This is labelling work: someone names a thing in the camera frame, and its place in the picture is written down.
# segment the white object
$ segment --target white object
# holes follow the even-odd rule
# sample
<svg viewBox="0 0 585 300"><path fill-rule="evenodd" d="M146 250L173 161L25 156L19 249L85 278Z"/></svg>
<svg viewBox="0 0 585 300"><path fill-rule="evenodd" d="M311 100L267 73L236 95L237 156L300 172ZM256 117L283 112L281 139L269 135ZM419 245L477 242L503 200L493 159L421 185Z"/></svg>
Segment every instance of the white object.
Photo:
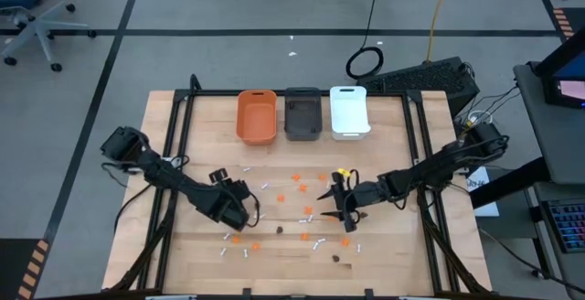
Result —
<svg viewBox="0 0 585 300"><path fill-rule="evenodd" d="M473 172L468 178L467 178L467 190L469 190L469 192L472 192L474 190L476 190L477 188L488 184L490 182L490 178L487 175L487 171L485 170L485 167L480 167L477 170L475 170L475 172ZM493 203L489 203L486 205L483 205L480 208L477 208L473 211L473 213L475 214L475 217L499 217L500 216L500 212L497 210L497 205L495 204L495 202Z"/></svg>
<svg viewBox="0 0 585 300"><path fill-rule="evenodd" d="M366 89L361 86L334 86L329 91L331 128L335 140L359 140L369 133Z"/></svg>

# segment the table leg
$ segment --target table leg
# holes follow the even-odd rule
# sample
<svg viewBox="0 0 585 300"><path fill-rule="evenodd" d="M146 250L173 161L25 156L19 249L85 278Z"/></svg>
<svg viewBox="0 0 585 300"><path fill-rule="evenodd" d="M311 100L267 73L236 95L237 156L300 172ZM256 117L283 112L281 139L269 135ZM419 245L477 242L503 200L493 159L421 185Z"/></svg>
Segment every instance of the table leg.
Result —
<svg viewBox="0 0 585 300"><path fill-rule="evenodd" d="M470 193L474 209L497 201L538 181L550 181L547 163L539 157Z"/></svg>

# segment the wooden table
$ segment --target wooden table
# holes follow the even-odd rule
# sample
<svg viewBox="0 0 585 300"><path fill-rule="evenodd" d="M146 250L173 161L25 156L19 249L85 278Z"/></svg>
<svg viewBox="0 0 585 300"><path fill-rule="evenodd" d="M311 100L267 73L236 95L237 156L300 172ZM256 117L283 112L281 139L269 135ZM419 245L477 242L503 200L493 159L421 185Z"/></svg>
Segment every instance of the wooden table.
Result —
<svg viewBox="0 0 585 300"><path fill-rule="evenodd" d="M144 114L142 131L159 153L165 142L172 98L171 91L151 92ZM357 231L349 234L341 223L318 215L335 210L331 198L316 200L325 193L327 183L319 179L320 175L330 179L331 172L339 167L356 168L362 181L375 180L382 172L411 166L400 98L368 97L372 130L364 140L356 142L333 140L326 97L322 101L324 130L319 140L287 141L283 131L283 97L278 100L278 134L274 143L247 146L236 136L237 97L196 97L186 145L191 161L185 173L208 182L210 172L225 167L233 179L246 180L258 196L265 216L256 228L247 228L239 235L240 242L224 241L224 235L231 230L197 213L180 194L164 292L241 295L242 288L249 287L253 295L363 295L365 288L372 288L375 295L432 295L415 192L402 211L389 203L362 209L368 217L358 224ZM443 92L424 92L423 100L436 152L455 137L451 116ZM411 110L418 134L414 105ZM173 153L178 147L181 121L179 117ZM424 156L420 137L418 140L420 155ZM251 167L251 171L244 172L245 167ZM294 174L300 175L301 180L295 182ZM453 182L465 187L461 177ZM265 183L268 188L261 190ZM307 186L305 193L300 191L301 184ZM130 177L124 201L144 185L142 177ZM284 202L277 200L279 195L284 195ZM143 248L153 197L151 190L123 213L104 287L115 284ZM442 197L453 249L477 280L490 288L468 195L450 187ZM245 205L249 212L254 212L251 199ZM311 223L299 223L307 218L305 207L314 210ZM283 228L282 234L276 233L279 226ZM308 233L309 241L301 240L304 232ZM326 241L314 251L314 242L321 238ZM349 239L348 246L342 244L345 238ZM253 243L260 248L253 250ZM220 256L224 247L225 255ZM247 259L244 249L248 249ZM444 258L438 247L437 253L443 289L447 289ZM333 255L339 257L339 262L333 261ZM148 283L151 286L157 261L158 253L151 262Z"/></svg>

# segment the white paper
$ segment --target white paper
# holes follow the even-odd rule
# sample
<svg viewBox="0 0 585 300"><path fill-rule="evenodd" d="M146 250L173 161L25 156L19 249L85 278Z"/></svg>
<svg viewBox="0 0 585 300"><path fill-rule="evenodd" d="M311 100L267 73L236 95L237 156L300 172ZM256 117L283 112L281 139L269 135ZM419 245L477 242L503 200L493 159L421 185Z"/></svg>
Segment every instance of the white paper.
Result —
<svg viewBox="0 0 585 300"><path fill-rule="evenodd" d="M478 168L467 178L467 189L472 192L490 182L490 178L487 175L485 167ZM499 217L500 212L497 210L495 202L483 205L480 208L474 210L475 217Z"/></svg>

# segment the orange bin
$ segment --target orange bin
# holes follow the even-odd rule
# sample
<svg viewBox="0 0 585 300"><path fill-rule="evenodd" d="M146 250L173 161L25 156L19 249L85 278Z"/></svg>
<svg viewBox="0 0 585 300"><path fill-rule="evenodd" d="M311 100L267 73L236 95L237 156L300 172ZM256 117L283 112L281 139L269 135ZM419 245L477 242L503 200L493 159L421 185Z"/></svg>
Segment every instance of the orange bin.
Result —
<svg viewBox="0 0 585 300"><path fill-rule="evenodd" d="M269 145L276 137L276 93L242 91L238 95L236 134L246 145Z"/></svg>

